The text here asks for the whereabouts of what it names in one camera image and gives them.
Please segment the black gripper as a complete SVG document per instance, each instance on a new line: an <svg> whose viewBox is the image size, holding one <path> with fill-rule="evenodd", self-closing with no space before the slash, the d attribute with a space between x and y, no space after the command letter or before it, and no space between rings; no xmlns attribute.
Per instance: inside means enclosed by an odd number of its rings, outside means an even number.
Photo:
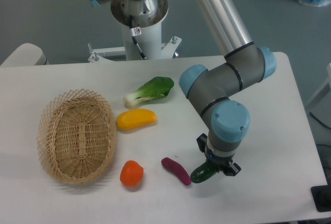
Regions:
<svg viewBox="0 0 331 224"><path fill-rule="evenodd" d="M202 133L197 138L199 150L206 156L206 161L214 165L218 170L222 170L225 176L236 176L242 169L237 163L233 162L234 152L225 152L224 155L219 155L217 150L206 147L207 135Z"/></svg>

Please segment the silver and grey robot arm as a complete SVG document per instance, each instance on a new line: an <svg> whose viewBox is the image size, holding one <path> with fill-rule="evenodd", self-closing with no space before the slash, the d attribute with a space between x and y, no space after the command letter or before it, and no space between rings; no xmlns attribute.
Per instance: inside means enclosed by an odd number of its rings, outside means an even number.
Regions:
<svg viewBox="0 0 331 224"><path fill-rule="evenodd" d="M127 60L160 59L161 22L168 13L167 0L89 0L92 5L111 3L113 17L123 27ZM257 47L232 0L196 0L210 26L225 63L208 70L203 65L188 68L179 85L208 127L197 143L205 163L191 174L200 183L218 172L235 176L240 166L232 158L248 132L246 107L230 97L271 76L277 67L273 53Z"/></svg>

